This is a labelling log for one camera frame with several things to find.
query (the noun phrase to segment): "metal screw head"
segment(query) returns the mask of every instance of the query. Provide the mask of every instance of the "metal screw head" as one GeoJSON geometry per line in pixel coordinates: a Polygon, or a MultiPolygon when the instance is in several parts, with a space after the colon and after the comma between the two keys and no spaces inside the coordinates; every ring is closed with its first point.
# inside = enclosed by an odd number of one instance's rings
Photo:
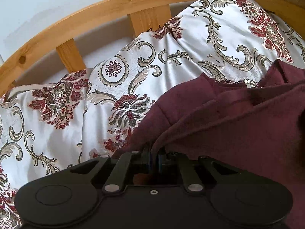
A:
{"type": "Polygon", "coordinates": [[[189,185],[188,188],[190,191],[193,191],[193,192],[199,192],[199,191],[203,190],[203,187],[200,184],[191,184],[191,185],[189,185]]]}
{"type": "Polygon", "coordinates": [[[158,194],[158,191],[157,190],[151,190],[150,194],[158,194]]]}
{"type": "Polygon", "coordinates": [[[116,192],[120,189],[120,187],[116,184],[108,184],[105,186],[105,190],[107,192],[116,192]]]}

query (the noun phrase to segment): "maroon fleece blanket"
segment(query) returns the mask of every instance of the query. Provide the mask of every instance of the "maroon fleece blanket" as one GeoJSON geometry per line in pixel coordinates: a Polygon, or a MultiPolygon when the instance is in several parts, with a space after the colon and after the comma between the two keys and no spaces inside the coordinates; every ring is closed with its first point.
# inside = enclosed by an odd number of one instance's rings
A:
{"type": "Polygon", "coordinates": [[[201,74],[162,95],[114,157],[149,142],[154,154],[165,147],[190,159],[208,155],[270,178],[293,195],[287,225],[305,228],[304,109],[305,71],[280,60],[258,88],[201,74]]]}

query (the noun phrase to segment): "damask fabric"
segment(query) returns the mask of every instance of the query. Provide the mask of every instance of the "damask fabric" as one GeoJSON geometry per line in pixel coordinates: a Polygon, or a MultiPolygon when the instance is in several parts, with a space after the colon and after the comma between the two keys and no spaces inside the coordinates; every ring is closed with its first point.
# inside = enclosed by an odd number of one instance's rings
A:
{"type": "Polygon", "coordinates": [[[22,185],[125,147],[172,87],[201,73],[255,87],[275,59],[305,68],[304,46],[253,0],[198,0],[94,69],[14,88],[0,101],[0,228],[21,225],[22,185]]]}
{"type": "Polygon", "coordinates": [[[203,73],[163,94],[134,130],[129,145],[113,157],[141,151],[148,143],[154,158],[165,147],[190,159],[208,155],[268,177],[293,195],[287,225],[305,228],[304,109],[305,70],[280,60],[257,88],[217,82],[203,73]]]}

